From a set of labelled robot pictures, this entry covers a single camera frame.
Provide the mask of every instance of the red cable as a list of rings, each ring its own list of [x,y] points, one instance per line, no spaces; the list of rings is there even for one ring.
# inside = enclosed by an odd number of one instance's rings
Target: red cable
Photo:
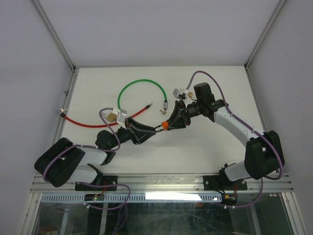
[[[135,113],[134,115],[131,115],[131,118],[134,118],[136,116],[138,116],[139,114],[141,114],[142,112],[144,112],[145,110],[149,109],[151,107],[151,104],[150,105],[147,105],[146,107],[144,107],[142,110],[140,110],[139,112]],[[79,126],[83,126],[83,127],[89,127],[89,128],[104,128],[104,127],[107,127],[106,125],[87,125],[87,124],[82,124],[80,122],[76,122],[72,119],[70,119],[68,116],[66,116],[64,113],[61,113],[61,117],[65,118],[66,120],[76,124],[76,125],[79,125]],[[117,125],[118,123],[117,122],[114,122],[114,123],[110,123],[109,126],[115,126]]]

